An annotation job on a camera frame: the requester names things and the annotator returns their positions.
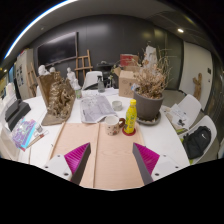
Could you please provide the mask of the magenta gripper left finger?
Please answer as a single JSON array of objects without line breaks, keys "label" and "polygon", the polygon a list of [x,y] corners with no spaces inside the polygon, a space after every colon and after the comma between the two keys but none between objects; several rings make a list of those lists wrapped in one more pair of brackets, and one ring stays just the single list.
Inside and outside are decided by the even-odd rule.
[{"label": "magenta gripper left finger", "polygon": [[86,143],[64,155],[72,172],[71,181],[73,183],[79,184],[81,182],[90,153],[90,143]]}]

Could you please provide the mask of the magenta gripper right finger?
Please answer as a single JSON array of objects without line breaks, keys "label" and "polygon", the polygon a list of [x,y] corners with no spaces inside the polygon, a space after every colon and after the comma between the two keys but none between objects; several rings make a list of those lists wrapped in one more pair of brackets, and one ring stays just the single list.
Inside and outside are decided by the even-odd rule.
[{"label": "magenta gripper right finger", "polygon": [[143,183],[152,183],[152,172],[159,160],[160,155],[138,143],[133,144],[132,150],[136,159]]}]

